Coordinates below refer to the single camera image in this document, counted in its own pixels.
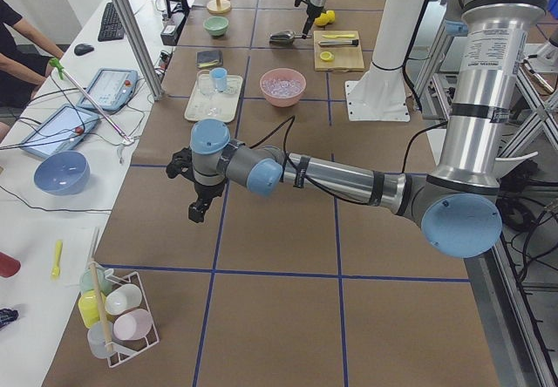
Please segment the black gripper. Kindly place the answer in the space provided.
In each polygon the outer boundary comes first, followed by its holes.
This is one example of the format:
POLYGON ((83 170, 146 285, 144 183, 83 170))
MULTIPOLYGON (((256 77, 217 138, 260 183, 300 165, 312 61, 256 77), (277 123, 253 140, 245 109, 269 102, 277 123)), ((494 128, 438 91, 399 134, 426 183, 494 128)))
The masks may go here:
POLYGON ((226 180, 218 174, 198 173, 194 168, 190 148, 183 148, 172 155, 166 167, 166 174, 169 179, 180 175, 194 184, 197 200, 188 207, 188 219, 195 223, 203 223, 213 199, 222 196, 226 180))
POLYGON ((302 3, 307 5, 306 13, 308 18, 302 30, 302 38, 306 39, 310 34, 314 19, 323 12, 323 0, 295 0, 294 6, 299 7, 302 3))

